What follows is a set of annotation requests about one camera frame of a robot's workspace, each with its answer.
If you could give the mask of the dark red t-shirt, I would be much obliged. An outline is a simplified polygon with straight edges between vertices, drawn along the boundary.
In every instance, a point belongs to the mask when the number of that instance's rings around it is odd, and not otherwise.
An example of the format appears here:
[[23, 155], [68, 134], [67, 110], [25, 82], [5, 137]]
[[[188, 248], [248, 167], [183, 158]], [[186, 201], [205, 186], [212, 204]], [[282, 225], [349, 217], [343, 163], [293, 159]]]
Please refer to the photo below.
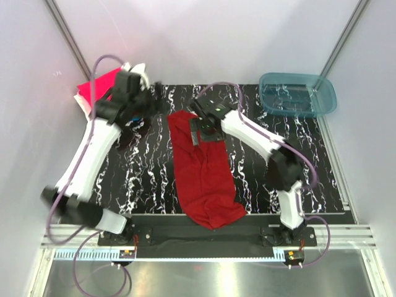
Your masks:
[[223, 141], [192, 143], [189, 121], [196, 116], [177, 111], [167, 116], [173, 146], [174, 178], [182, 211], [196, 224], [213, 230], [246, 215]]

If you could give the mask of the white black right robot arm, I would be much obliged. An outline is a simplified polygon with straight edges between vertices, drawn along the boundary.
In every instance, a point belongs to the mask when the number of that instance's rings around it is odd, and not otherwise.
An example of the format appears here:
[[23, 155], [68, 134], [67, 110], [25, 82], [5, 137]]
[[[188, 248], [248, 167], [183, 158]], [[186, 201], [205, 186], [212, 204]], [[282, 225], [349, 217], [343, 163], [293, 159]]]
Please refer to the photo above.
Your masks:
[[301, 210], [303, 164], [297, 151], [283, 137], [245, 117], [227, 103], [196, 98], [190, 104], [197, 115], [189, 122], [193, 145], [218, 142], [230, 135], [255, 150], [266, 162], [266, 180], [276, 190], [280, 206], [280, 226], [264, 233], [273, 246], [295, 245], [306, 226]]

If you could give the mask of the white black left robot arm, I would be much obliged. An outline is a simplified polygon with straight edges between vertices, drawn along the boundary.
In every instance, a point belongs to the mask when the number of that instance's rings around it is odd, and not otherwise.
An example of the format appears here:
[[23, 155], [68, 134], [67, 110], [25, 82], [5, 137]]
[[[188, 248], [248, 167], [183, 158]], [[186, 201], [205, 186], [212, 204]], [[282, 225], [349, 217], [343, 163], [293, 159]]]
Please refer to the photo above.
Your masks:
[[65, 173], [54, 187], [46, 186], [41, 198], [51, 213], [68, 216], [76, 224], [112, 233], [121, 245], [129, 244], [134, 230], [125, 216], [90, 203], [98, 172], [113, 144], [134, 119], [156, 115], [161, 83], [150, 85], [145, 64], [123, 66], [114, 84], [95, 102], [82, 141]]

